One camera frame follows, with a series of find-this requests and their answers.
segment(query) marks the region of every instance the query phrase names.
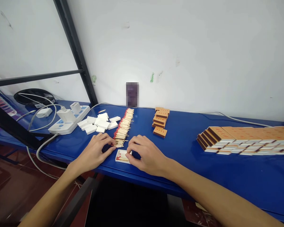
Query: pile of matchsticks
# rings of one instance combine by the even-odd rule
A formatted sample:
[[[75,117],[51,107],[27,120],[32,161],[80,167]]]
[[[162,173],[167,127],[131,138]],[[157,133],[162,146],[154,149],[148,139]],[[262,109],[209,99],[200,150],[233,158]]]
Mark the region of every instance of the pile of matchsticks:
[[[127,132],[130,129],[130,123],[132,122],[132,118],[133,118],[133,109],[128,108],[125,111],[125,115],[124,117],[121,119],[119,126],[116,130],[116,132],[114,133],[114,140],[116,140],[117,148],[121,148],[123,147],[123,144],[125,141],[126,137],[128,136]]]

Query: green mark on wall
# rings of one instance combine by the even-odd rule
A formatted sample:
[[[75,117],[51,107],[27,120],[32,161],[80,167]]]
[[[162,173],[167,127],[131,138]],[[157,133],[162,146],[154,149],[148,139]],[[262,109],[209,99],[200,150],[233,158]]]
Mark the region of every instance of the green mark on wall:
[[[151,75],[151,83],[154,82],[154,73]]]

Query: red floor tile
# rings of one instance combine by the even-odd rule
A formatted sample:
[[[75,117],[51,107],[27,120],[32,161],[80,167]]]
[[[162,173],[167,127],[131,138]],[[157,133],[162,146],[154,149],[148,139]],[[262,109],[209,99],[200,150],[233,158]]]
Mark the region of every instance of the red floor tile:
[[[78,191],[79,191],[78,186],[75,186],[69,198],[67,199],[66,203],[64,204],[63,208],[61,209],[61,212],[59,213],[59,215],[64,212],[64,210],[66,209],[66,207],[68,206],[68,204],[71,202],[71,200],[74,198],[75,194]],[[71,227],[84,227],[85,226],[85,220],[86,220],[86,215],[88,212],[90,197],[91,197],[91,192],[86,196],[86,199],[84,203],[82,204],[80,210],[78,211],[76,217],[74,218],[71,224]]]
[[[31,172],[32,170],[23,167],[20,171]],[[29,212],[36,203],[42,198],[42,196],[51,188],[51,186],[56,182],[55,179],[52,179],[44,174],[39,176],[38,182],[36,182],[34,188],[26,195],[22,200],[21,204],[11,213],[11,216],[8,217],[8,222],[18,222],[21,218]]]
[[[213,216],[199,209],[195,202],[182,199],[182,203],[187,221],[204,227],[222,227]]]
[[[12,152],[13,150],[15,150],[15,149],[8,147],[8,146],[1,146],[0,145],[0,155],[2,155],[2,156],[7,155],[8,153]],[[18,162],[17,168],[21,168],[21,166],[24,166],[26,163],[28,163],[30,161],[30,158],[29,158],[26,150],[17,150],[16,152],[11,154],[7,158]]]
[[[10,178],[0,186],[0,221],[6,220],[21,204],[33,194],[36,188],[45,184],[45,175],[22,167],[20,170],[8,165],[5,170],[10,173]]]

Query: white wall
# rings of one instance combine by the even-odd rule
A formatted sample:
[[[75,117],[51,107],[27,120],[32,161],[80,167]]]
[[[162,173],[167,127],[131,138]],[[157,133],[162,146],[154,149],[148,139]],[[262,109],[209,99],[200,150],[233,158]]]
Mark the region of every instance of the white wall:
[[[284,0],[68,3],[99,102],[125,104],[139,82],[140,106],[284,120]],[[52,0],[0,0],[0,78],[75,69]],[[4,91],[26,87],[88,101],[79,75]]]
[[[284,120],[284,0],[68,3],[98,101]]]
[[[0,0],[0,78],[76,69],[53,0]],[[60,99],[89,100],[79,74],[0,87],[8,95],[25,88],[45,89]]]

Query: white power adapter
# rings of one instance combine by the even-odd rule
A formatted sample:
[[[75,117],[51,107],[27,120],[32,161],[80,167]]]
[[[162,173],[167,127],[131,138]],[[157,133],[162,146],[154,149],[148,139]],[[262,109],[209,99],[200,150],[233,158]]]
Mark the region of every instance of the white power adapter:
[[[48,117],[53,110],[51,108],[44,108],[37,113],[37,118]]]

